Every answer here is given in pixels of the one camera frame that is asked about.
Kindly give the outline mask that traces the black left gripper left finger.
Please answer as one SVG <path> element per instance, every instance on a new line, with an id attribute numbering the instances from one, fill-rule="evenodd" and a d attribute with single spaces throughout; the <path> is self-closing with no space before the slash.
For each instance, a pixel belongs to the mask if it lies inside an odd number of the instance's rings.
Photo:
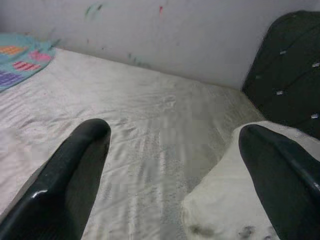
<path id="1" fill-rule="evenodd" d="M 0 216 L 3 240 L 79 240 L 96 200 L 111 139 L 99 118 L 78 125 Z"/>

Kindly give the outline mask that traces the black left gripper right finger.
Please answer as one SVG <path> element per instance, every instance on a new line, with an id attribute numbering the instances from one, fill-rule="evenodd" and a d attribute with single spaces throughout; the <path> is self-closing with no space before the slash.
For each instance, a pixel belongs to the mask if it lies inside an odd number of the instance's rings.
<path id="1" fill-rule="evenodd" d="M 281 240 L 320 238 L 320 162 L 266 127 L 240 130 L 238 145 L 257 196 Z"/>

